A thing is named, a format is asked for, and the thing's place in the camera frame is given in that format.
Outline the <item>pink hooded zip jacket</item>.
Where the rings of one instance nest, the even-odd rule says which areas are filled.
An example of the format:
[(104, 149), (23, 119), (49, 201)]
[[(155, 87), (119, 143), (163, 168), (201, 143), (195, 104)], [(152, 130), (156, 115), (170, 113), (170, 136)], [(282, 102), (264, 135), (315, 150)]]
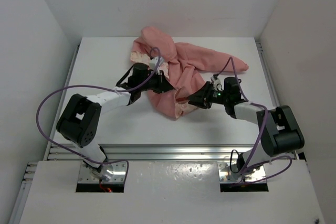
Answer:
[(170, 35), (158, 28), (144, 27), (140, 37), (133, 42), (130, 60), (132, 63), (148, 65), (157, 55), (161, 55), (164, 60), (159, 69), (164, 72), (174, 90), (161, 94), (148, 91), (148, 98), (157, 111), (173, 120), (196, 109), (185, 98), (205, 84), (201, 71), (219, 72), (225, 69), (232, 72), (249, 68), (248, 64), (236, 57), (233, 63), (229, 63), (230, 54), (185, 42), (174, 42)]

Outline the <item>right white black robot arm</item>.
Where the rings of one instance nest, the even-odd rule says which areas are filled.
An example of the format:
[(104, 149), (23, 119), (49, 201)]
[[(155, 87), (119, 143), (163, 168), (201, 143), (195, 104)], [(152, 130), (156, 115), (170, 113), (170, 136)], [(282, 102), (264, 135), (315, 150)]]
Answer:
[(234, 173), (246, 174), (281, 154), (304, 147), (304, 136), (291, 107), (282, 105), (269, 110), (243, 96), (240, 79), (225, 78), (223, 88), (216, 81), (213, 78), (189, 95), (189, 104), (201, 109), (210, 109), (213, 104), (223, 105), (231, 118), (256, 124), (259, 128), (252, 149), (238, 155)]

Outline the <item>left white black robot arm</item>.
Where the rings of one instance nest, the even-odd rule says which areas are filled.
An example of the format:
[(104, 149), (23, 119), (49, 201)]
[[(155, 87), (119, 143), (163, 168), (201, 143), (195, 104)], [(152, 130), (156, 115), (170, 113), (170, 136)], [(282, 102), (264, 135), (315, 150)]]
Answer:
[(162, 70), (154, 71), (144, 63), (135, 63), (116, 83), (112, 91), (96, 95), (74, 94), (60, 116), (56, 130), (85, 157), (90, 168), (99, 171), (108, 158), (94, 140), (100, 115), (133, 104), (144, 91), (161, 94), (174, 90)]

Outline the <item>right aluminium side rail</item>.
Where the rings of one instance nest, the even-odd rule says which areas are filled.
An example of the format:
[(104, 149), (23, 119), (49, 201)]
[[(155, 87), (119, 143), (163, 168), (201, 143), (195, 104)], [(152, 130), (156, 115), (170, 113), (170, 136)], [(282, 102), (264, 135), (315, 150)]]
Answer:
[(268, 155), (273, 157), (300, 149), (304, 144), (304, 139), (291, 108), (287, 105), (280, 105), (261, 42), (257, 41), (256, 46), (274, 106), (270, 109), (261, 143)]

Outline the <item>aluminium side rail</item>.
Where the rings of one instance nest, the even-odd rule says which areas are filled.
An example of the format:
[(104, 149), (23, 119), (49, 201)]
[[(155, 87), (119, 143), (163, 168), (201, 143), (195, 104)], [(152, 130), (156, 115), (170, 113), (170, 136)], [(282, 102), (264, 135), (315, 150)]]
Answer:
[(304, 139), (291, 108), (287, 105), (280, 105), (261, 42), (257, 41), (256, 46), (274, 106), (270, 109), (261, 143), (268, 155), (273, 157), (300, 149), (304, 144)]
[[(69, 67), (69, 70), (68, 70), (68, 73), (67, 73), (67, 77), (66, 77), (66, 81), (65, 81), (64, 86), (67, 86), (69, 84), (70, 77), (71, 77), (71, 74), (72, 74), (72, 70), (74, 68), (76, 57), (77, 57), (77, 54), (78, 54), (78, 51), (79, 51), (79, 47), (80, 47), (80, 44), (78, 44), (76, 46), (75, 50), (74, 50), (74, 53), (73, 53), (73, 56), (72, 56), (72, 59), (71, 59), (71, 64), (70, 64), (70, 67)], [(53, 127), (52, 127), (51, 133), (50, 133), (51, 138), (53, 138), (55, 136), (56, 117), (60, 115), (61, 105), (63, 104), (64, 99), (65, 99), (65, 93), (66, 93), (66, 91), (62, 91), (62, 93), (61, 93), (60, 102), (58, 104), (55, 120), (53, 122), (53, 125), (52, 125)], [(45, 153), (44, 153), (44, 156), (43, 156), (43, 159), (42, 159), (43, 161), (47, 160), (47, 158), (49, 156), (49, 153), (50, 153), (50, 149), (51, 149), (51, 143), (48, 143), (47, 147), (46, 147), (46, 150), (45, 150)], [(17, 195), (15, 205), (14, 205), (14, 208), (12, 210), (11, 217), (10, 217), (9, 222), (8, 222), (10, 224), (20, 223), (20, 220), (21, 220), (24, 208), (25, 208), (25, 204), (26, 204), (26, 201), (27, 201), (27, 198), (28, 198), (28, 195), (29, 195), (29, 191), (30, 191), (30, 188), (32, 186), (34, 174), (35, 174), (36, 169), (37, 169), (37, 165), (38, 165), (38, 162), (28, 162), (27, 163), (25, 173), (24, 173), (24, 176), (23, 176), (23, 179), (22, 179), (22, 184), (21, 184), (19, 193)]]

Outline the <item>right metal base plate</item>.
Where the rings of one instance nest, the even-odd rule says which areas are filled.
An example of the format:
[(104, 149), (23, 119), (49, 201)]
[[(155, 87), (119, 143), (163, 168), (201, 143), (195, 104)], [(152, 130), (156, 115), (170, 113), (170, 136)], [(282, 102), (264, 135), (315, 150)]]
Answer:
[(266, 178), (264, 167), (254, 168), (251, 173), (240, 175), (233, 173), (229, 162), (217, 162), (220, 184), (261, 183)]

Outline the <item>metal base plate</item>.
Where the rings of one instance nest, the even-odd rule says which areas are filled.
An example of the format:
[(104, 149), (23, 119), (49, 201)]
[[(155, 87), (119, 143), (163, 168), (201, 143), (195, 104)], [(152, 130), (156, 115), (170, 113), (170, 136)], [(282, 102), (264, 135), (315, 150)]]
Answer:
[(217, 162), (220, 184), (261, 183), (266, 178), (264, 167), (254, 168), (251, 173), (240, 175), (233, 173), (229, 162)]
[(128, 172), (128, 163), (119, 161), (113, 164), (101, 166), (94, 169), (85, 162), (82, 163), (79, 174), (78, 183), (80, 184), (122, 184)]

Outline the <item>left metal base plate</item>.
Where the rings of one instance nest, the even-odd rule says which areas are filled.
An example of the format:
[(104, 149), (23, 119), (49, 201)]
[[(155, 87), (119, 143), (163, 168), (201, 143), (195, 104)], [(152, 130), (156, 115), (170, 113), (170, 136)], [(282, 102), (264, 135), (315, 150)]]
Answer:
[(128, 163), (119, 161), (113, 164), (101, 166), (94, 169), (85, 162), (82, 163), (79, 174), (78, 183), (80, 184), (122, 184), (128, 172)]

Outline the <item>aluminium front rail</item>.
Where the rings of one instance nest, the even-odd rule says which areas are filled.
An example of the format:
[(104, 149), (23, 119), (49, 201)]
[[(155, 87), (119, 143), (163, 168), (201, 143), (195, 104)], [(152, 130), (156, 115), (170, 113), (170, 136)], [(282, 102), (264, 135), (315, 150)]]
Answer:
[(129, 161), (220, 161), (232, 150), (248, 151), (252, 145), (131, 145), (102, 144), (107, 157)]

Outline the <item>left aluminium side rail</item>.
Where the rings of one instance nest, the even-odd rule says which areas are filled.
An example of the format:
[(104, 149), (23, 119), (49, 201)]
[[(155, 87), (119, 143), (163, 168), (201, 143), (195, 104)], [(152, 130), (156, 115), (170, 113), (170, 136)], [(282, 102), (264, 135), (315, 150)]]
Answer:
[[(74, 53), (73, 53), (73, 56), (72, 56), (72, 59), (71, 59), (71, 64), (70, 64), (70, 67), (69, 67), (69, 70), (68, 70), (68, 73), (67, 73), (67, 77), (66, 77), (66, 81), (65, 81), (64, 86), (67, 86), (69, 84), (70, 77), (71, 77), (71, 74), (72, 74), (72, 70), (74, 68), (76, 57), (77, 57), (77, 54), (78, 54), (78, 51), (79, 51), (79, 47), (80, 47), (80, 44), (78, 44), (76, 46), (75, 50), (74, 50)], [(55, 136), (56, 117), (60, 115), (61, 105), (63, 104), (64, 99), (65, 99), (65, 93), (66, 93), (66, 91), (62, 91), (62, 93), (61, 93), (60, 102), (58, 104), (55, 120), (53, 122), (53, 125), (52, 125), (53, 127), (52, 127), (51, 133), (50, 133), (51, 138), (53, 138)], [(45, 150), (45, 153), (44, 153), (44, 156), (43, 156), (43, 159), (42, 159), (43, 161), (47, 160), (47, 158), (49, 156), (49, 153), (50, 153), (50, 149), (51, 149), (51, 143), (48, 143), (47, 147), (46, 147), (46, 150)], [(11, 217), (10, 217), (9, 222), (8, 222), (10, 224), (20, 223), (20, 220), (21, 220), (24, 208), (25, 208), (25, 204), (26, 204), (26, 201), (27, 201), (27, 198), (28, 198), (28, 195), (29, 195), (29, 191), (30, 191), (30, 188), (32, 186), (34, 174), (35, 174), (36, 169), (37, 169), (37, 165), (38, 165), (38, 162), (28, 162), (27, 163), (25, 173), (24, 173), (24, 176), (23, 176), (23, 179), (22, 179), (22, 184), (21, 184), (19, 193), (17, 195), (15, 205), (14, 205), (14, 208), (12, 210)]]

